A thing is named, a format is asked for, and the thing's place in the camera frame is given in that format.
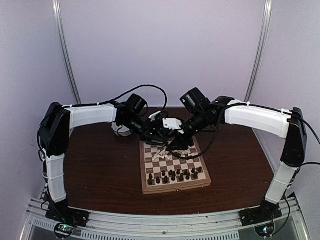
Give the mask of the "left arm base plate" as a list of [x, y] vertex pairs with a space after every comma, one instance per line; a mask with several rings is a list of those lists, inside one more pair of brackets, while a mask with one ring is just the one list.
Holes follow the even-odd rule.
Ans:
[[70, 226], [76, 227], [86, 227], [89, 220], [90, 213], [84, 210], [78, 210], [73, 208], [68, 208], [66, 212], [62, 213], [60, 216], [53, 208], [50, 208], [45, 217], [57, 222], [63, 222]]

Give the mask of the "dark chess piece corner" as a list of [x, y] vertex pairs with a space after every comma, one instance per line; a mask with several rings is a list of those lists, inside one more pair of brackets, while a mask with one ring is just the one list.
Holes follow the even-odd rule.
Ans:
[[148, 184], [149, 184], [149, 185], [152, 185], [152, 184], [153, 184], [153, 176], [152, 176], [151, 173], [149, 174]]

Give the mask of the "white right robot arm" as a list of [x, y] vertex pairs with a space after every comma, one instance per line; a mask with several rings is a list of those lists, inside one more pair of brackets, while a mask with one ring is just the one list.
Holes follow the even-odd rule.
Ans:
[[209, 126], [218, 129], [221, 124], [248, 127], [285, 140], [279, 167], [264, 197], [265, 203], [256, 210], [259, 220], [268, 220], [305, 161], [308, 137], [302, 110], [297, 107], [275, 109], [227, 96], [210, 101], [197, 87], [184, 94], [180, 101], [192, 117], [178, 124], [177, 135], [170, 144], [173, 151], [190, 147], [192, 137], [198, 132]]

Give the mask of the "dark chess pawn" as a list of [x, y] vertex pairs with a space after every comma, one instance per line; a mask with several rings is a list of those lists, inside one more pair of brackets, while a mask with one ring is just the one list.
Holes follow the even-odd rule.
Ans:
[[197, 180], [197, 179], [198, 179], [198, 172], [197, 172], [197, 171], [194, 172], [194, 174], [192, 175], [192, 178], [193, 178], [194, 180]]

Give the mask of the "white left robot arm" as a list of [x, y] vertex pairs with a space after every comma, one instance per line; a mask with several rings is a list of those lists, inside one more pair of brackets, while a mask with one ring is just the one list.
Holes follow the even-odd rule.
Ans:
[[72, 218], [72, 211], [63, 203], [67, 199], [64, 183], [64, 159], [69, 148], [71, 130], [94, 124], [107, 123], [119, 137], [132, 133], [140, 136], [142, 141], [162, 143], [161, 119], [163, 111], [151, 114], [147, 119], [140, 116], [146, 101], [136, 94], [122, 103], [115, 100], [104, 103], [82, 105], [50, 104], [37, 131], [39, 157], [44, 162], [44, 179], [48, 185], [48, 195], [56, 203], [52, 213], [61, 222]]

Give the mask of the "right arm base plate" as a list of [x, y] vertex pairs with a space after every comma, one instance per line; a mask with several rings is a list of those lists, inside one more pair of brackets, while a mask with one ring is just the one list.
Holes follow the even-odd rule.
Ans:
[[247, 208], [239, 212], [239, 217], [243, 227], [270, 222], [282, 216], [283, 214], [280, 209], [269, 210], [261, 206], [255, 208]]

